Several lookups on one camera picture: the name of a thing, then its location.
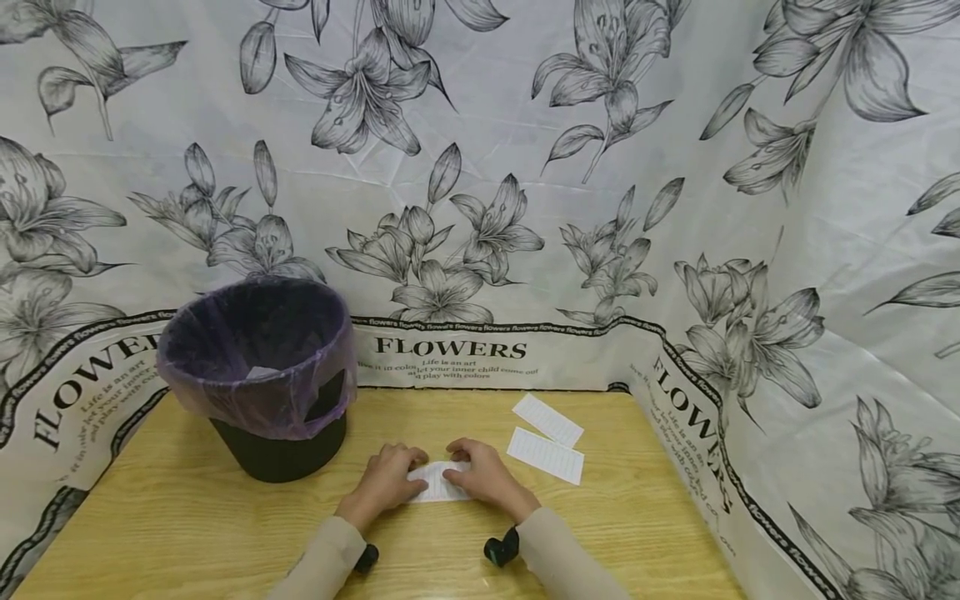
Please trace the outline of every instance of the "wooden table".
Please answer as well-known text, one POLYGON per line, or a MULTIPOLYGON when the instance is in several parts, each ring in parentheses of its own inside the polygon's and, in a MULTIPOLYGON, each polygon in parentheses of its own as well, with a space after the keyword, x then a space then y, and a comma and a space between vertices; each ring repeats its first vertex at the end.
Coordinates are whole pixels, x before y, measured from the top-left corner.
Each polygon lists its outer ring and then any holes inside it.
MULTIPOLYGON (((385 442, 444 460, 454 438, 506 454, 518 392, 361 390, 337 457, 296 483, 254 481, 209 422, 172 397, 154 410, 31 572, 14 600, 253 600, 297 559, 316 526, 385 442)), ((581 544, 636 597, 742 600, 657 438, 621 394, 539 394, 581 424, 583 485, 505 457, 517 478, 570 524, 581 544)), ((507 518, 478 502, 403 507, 369 541, 380 561, 351 575, 340 598, 543 598, 521 560, 482 555, 507 518)))

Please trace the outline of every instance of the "black trash can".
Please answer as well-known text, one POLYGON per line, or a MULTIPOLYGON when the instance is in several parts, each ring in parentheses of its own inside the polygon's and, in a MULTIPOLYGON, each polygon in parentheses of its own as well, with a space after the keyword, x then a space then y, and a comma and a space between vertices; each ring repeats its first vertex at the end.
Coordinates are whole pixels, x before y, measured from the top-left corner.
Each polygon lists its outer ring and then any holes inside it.
POLYGON ((356 398, 347 305, 306 279, 247 279, 187 304, 160 336, 157 370, 244 471, 271 483, 329 462, 356 398))

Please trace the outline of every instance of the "beige sleeve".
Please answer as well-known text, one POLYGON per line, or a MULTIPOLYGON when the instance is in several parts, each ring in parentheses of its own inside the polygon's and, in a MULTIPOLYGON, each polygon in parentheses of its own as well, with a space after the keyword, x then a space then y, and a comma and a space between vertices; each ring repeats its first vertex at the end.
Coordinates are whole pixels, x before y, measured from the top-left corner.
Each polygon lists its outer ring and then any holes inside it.
POLYGON ((267 600, 333 600, 366 549, 353 525, 338 516, 328 518, 267 600))
POLYGON ((564 520, 539 508, 516 527, 520 556, 550 600, 632 600, 573 537, 564 520))

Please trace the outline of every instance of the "printed paper slip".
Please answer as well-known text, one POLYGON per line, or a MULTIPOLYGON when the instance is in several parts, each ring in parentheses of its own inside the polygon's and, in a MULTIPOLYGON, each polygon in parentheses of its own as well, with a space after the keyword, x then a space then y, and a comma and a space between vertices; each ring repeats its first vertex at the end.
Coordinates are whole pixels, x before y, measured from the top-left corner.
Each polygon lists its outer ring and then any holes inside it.
POLYGON ((425 479, 430 486, 410 501, 450 502, 453 500, 470 500, 470 496, 466 492, 444 479, 444 471, 448 468, 460 471, 469 470, 470 463, 438 461, 410 471, 407 474, 407 479, 425 479))
POLYGON ((514 412, 557 444, 572 448, 584 435, 584 428, 564 417, 532 394, 523 397, 514 412))
POLYGON ((584 454, 517 427, 507 454, 575 486, 584 471, 584 454))

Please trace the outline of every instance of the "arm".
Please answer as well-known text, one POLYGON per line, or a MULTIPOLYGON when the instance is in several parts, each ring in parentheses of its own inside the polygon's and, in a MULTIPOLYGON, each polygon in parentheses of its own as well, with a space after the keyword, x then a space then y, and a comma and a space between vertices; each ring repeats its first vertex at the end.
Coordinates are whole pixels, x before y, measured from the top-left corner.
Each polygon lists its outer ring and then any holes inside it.
POLYGON ((584 550, 564 520, 547 508, 520 523, 520 556, 555 600, 631 600, 627 590, 584 550))
POLYGON ((367 543, 353 525, 339 516, 328 518, 267 600, 331 600, 366 548, 367 543))
POLYGON ((426 490, 425 481, 408 481, 407 472, 427 460, 419 448, 384 444, 267 600, 333 600, 367 549, 363 536, 376 518, 426 490))
POLYGON ((517 523, 520 556, 552 600, 631 600, 630 594, 584 550, 566 524, 517 482, 496 449, 463 438, 447 448, 470 470, 446 470, 444 478, 470 496, 499 508, 517 523))

